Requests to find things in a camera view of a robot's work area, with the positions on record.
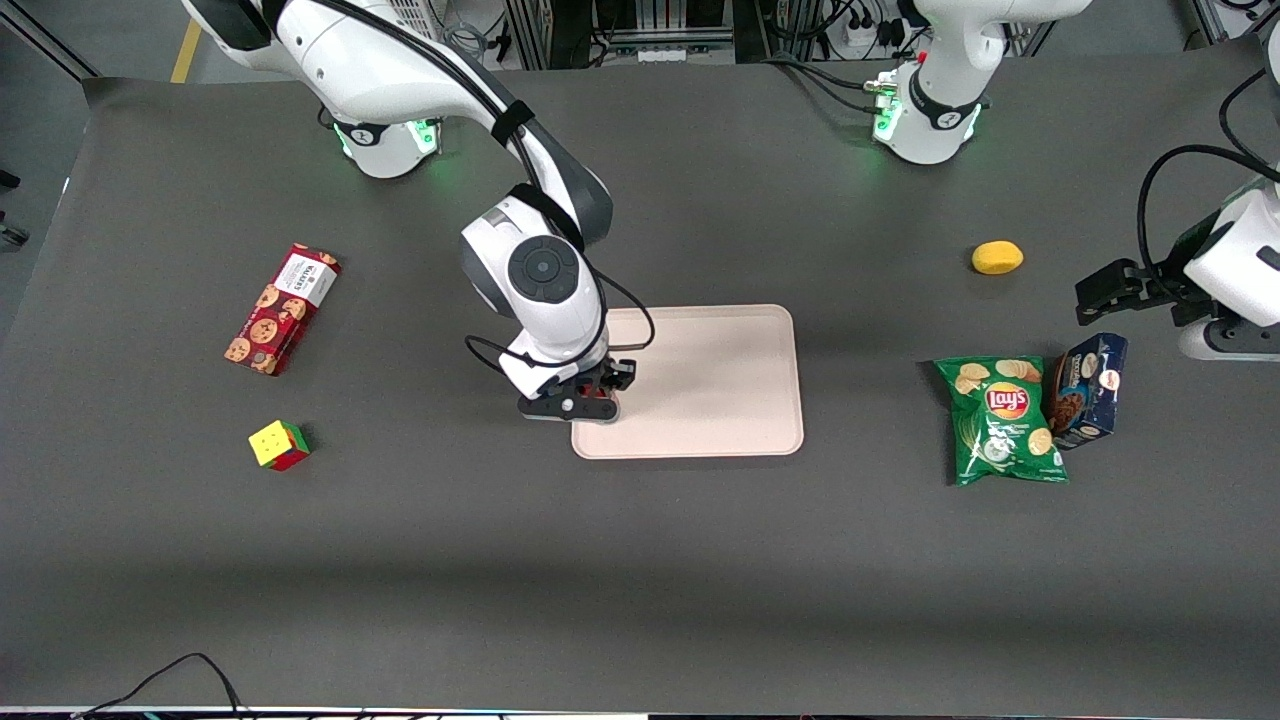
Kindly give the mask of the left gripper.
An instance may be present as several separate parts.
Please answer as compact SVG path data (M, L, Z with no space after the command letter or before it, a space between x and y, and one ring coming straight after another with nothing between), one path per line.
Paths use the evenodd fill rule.
M1130 259L1117 259L1075 283L1075 318L1089 325L1120 311L1139 311L1151 304L1172 304L1170 315L1178 328L1217 316L1212 299L1198 299L1198 290L1183 268L1140 268Z

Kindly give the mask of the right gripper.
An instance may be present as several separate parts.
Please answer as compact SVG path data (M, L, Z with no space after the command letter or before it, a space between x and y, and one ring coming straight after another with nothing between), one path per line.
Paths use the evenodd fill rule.
M561 379L564 396L520 397L518 411L532 420L611 423L618 418L611 393L626 391L636 373L635 360L611 357L609 346L598 345Z

